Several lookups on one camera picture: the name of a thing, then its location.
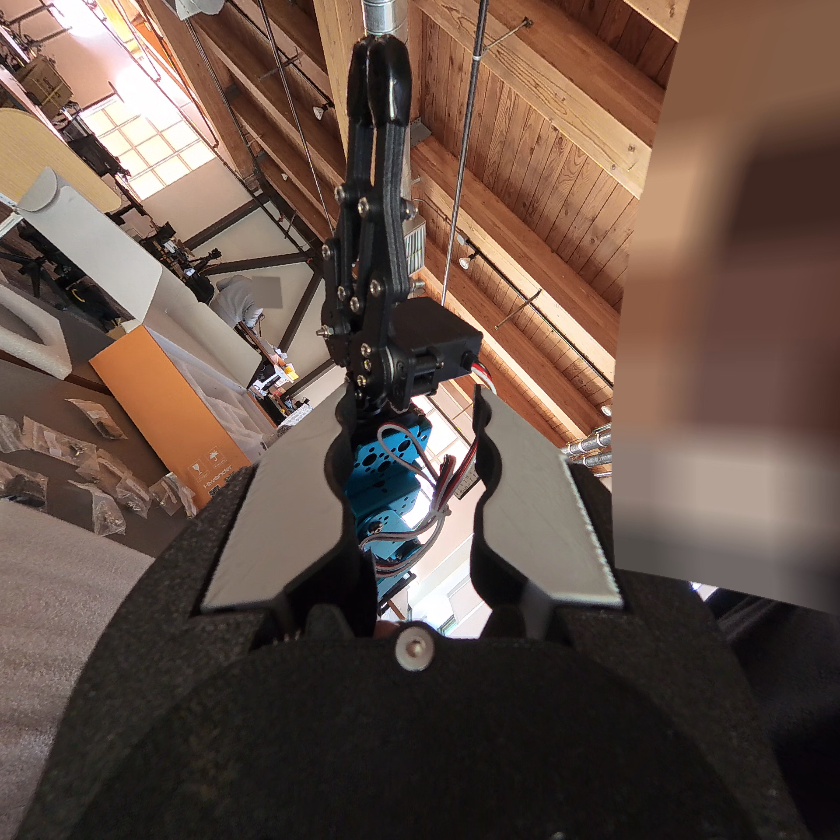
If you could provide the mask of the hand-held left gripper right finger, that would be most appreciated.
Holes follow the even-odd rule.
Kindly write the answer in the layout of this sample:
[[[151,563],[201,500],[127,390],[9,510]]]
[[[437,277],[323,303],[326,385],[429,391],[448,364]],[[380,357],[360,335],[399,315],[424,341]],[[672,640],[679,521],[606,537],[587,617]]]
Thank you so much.
[[[527,638],[549,636],[555,609],[622,609],[623,596],[560,449],[478,386],[473,428],[484,491],[469,574],[493,611],[512,608]]]

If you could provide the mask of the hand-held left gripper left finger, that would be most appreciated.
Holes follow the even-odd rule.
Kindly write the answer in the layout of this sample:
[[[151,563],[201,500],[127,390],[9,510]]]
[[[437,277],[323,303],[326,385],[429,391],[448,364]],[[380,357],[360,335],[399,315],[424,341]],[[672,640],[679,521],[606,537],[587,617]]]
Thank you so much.
[[[200,613],[266,611],[279,634],[303,629],[319,604],[354,635],[372,635],[377,599],[344,493],[354,466],[353,395],[330,395],[263,455]]]

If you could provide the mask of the blue and black toy robot arm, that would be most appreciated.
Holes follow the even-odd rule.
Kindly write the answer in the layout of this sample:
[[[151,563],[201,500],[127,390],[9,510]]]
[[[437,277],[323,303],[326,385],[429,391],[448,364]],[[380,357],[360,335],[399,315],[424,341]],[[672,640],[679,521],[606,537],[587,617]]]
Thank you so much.
[[[336,189],[335,236],[322,247],[320,333],[347,388],[323,467],[342,531],[315,582],[359,635],[378,618],[378,584],[402,579],[434,544],[476,457],[472,444],[461,460],[447,455],[436,467],[426,454],[429,423],[413,399],[486,372],[482,333],[434,299],[413,297],[403,223],[416,209],[402,197],[412,85],[399,38],[368,35],[353,46],[346,176]]]

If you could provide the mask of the metal ceiling pipes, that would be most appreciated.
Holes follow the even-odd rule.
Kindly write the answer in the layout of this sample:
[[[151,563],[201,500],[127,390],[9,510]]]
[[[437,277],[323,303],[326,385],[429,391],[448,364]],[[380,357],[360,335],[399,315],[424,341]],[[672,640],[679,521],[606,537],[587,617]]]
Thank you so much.
[[[588,436],[563,446],[560,453],[571,462],[590,469],[610,465],[612,455],[612,424],[593,430]]]

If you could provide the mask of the orange cardboard box white lid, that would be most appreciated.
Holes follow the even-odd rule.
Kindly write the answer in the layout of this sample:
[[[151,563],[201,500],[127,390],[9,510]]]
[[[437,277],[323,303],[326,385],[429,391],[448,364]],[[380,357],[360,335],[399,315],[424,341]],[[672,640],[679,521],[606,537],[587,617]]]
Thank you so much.
[[[17,208],[137,320],[92,367],[203,508],[278,438],[248,389],[257,352],[52,169]]]

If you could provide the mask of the group of small parts bags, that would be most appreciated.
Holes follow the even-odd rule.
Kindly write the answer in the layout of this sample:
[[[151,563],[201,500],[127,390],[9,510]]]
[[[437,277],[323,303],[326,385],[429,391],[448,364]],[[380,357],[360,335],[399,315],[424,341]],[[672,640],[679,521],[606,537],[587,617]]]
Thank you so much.
[[[75,398],[66,401],[81,410],[103,438],[128,439],[103,405]],[[82,480],[68,482],[89,494],[91,525],[97,535],[124,534],[127,524],[123,513],[131,511],[146,519],[153,505],[169,516],[182,508],[189,518],[197,514],[193,491],[172,472],[149,486],[105,448],[68,436],[28,416],[21,426],[12,417],[1,415],[1,450],[3,455],[30,450],[72,466]],[[48,483],[45,475],[1,462],[2,500],[46,511]]]

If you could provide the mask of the white foam sheet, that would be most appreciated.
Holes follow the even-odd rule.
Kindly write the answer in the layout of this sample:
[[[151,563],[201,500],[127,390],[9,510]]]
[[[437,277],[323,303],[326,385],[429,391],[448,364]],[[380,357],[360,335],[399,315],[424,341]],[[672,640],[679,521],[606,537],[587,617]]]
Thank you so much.
[[[35,791],[71,691],[151,556],[1,504],[1,838]]]

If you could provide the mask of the person's dark shirt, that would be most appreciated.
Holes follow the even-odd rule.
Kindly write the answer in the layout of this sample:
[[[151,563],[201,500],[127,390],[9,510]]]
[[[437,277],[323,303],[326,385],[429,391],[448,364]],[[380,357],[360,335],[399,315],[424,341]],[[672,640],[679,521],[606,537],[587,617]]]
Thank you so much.
[[[761,838],[838,838],[838,616],[687,587],[703,748]]]

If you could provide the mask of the thin ceiling rod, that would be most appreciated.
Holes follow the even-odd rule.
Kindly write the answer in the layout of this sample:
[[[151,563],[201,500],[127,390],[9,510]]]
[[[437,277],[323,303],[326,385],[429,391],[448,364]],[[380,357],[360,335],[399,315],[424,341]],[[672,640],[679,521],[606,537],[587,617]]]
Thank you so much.
[[[463,181],[465,177],[466,171],[466,160],[469,148],[469,136],[471,131],[471,122],[473,117],[473,111],[475,107],[475,99],[476,99],[476,88],[478,82],[478,76],[480,72],[480,63],[482,61],[484,55],[484,41],[485,41],[485,33],[487,28],[487,16],[488,16],[488,9],[489,9],[490,2],[489,1],[479,1],[478,6],[478,17],[476,21],[476,34],[475,34],[475,41],[472,49],[471,54],[471,66],[470,66],[470,74],[469,74],[469,88],[467,91],[467,98],[465,102],[465,115],[464,115],[464,122],[463,122],[463,129],[461,133],[461,144],[460,144],[460,153],[458,158],[458,173],[457,173],[457,181],[455,187],[455,197],[452,207],[452,212],[450,216],[450,228],[449,228],[449,235],[448,235],[448,244],[447,244],[447,254],[445,259],[445,267],[444,267],[444,280],[443,280],[443,289],[441,295],[441,305],[444,307],[447,300],[448,294],[448,278],[449,272],[451,268],[451,260],[453,255],[453,248],[455,243],[456,237],[456,228],[458,222],[458,215],[459,215],[459,206],[460,206],[460,197],[463,188]]]

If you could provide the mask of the gridded glass window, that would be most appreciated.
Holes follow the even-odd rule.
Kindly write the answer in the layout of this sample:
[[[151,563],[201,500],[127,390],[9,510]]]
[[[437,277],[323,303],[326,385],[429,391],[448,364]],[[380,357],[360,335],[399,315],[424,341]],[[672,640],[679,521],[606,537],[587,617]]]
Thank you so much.
[[[148,118],[113,96],[83,111],[81,118],[129,172],[130,189],[141,200],[214,158],[206,142],[172,108]]]

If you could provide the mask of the light wood panel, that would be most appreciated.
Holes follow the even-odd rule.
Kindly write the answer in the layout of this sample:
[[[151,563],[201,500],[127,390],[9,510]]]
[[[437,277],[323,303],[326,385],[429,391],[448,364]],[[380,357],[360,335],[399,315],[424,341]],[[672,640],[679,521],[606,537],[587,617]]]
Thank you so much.
[[[110,213],[121,198],[57,134],[31,114],[13,108],[1,110],[1,200],[16,207],[50,169],[99,211]]]

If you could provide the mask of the white foam frame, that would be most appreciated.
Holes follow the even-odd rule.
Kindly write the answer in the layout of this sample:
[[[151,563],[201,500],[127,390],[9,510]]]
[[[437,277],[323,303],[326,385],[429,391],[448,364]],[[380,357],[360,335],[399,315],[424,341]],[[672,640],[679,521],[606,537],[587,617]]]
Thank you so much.
[[[57,379],[65,380],[71,373],[72,364],[60,321],[4,283],[1,286],[1,305],[2,312],[12,313],[38,336],[38,341],[34,341],[3,325],[2,351]]]

